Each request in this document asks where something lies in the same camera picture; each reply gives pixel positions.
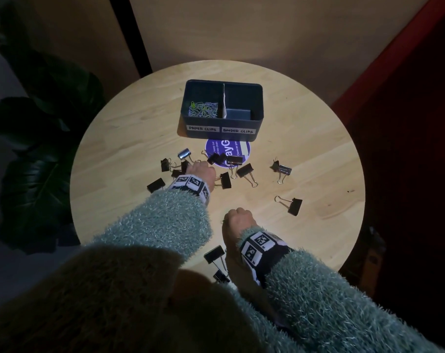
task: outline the fist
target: fist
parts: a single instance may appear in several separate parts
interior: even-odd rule
[[[252,212],[243,208],[231,209],[224,217],[222,224],[222,239],[228,255],[238,253],[237,244],[245,229],[257,225]]]
[[[214,181],[216,180],[216,170],[214,167],[209,167],[207,161],[195,162],[187,167],[188,175],[195,175],[201,178],[209,187],[209,191],[214,189]]]

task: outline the forearm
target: forearm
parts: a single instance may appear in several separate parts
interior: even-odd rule
[[[244,233],[242,242],[258,231]],[[307,351],[439,350],[304,250],[284,255],[264,281],[271,304]]]
[[[113,223],[92,243],[145,245],[193,255],[212,235],[206,206],[194,194],[177,189],[154,192],[143,204]]]

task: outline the wooden tabletop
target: wooden tabletop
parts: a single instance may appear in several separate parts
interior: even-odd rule
[[[71,176],[71,208],[81,243],[145,201],[148,184],[159,177],[172,182],[170,172],[161,172],[161,159],[178,160],[184,148],[191,150],[193,160],[205,159],[201,151],[206,140],[177,134],[189,79],[261,84],[265,118],[246,162],[260,185],[252,188],[237,178],[231,189],[215,188],[208,206],[214,235],[185,267],[214,274],[203,255],[223,245],[224,215],[243,207],[290,247],[308,249],[338,270],[357,240],[365,209],[355,145],[337,116],[309,89],[276,71],[234,61],[159,70],[128,86],[96,116],[80,143]],[[276,157],[293,169],[283,185],[270,169]],[[225,171],[216,167],[218,174]],[[293,216],[275,202],[277,195],[302,199],[299,214]]]

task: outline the houseplant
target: houseplant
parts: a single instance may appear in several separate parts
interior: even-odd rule
[[[0,101],[0,136],[17,155],[2,181],[0,240],[24,249],[72,222],[74,155],[105,100],[95,75],[31,47],[13,2],[0,4],[0,53],[28,95]]]

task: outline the dark blue organizer box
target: dark blue organizer box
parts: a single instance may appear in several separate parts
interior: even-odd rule
[[[226,118],[222,118],[224,93]],[[192,101],[218,103],[218,117],[188,116]],[[263,89],[260,84],[191,79],[185,85],[180,113],[188,137],[254,141],[263,121]]]

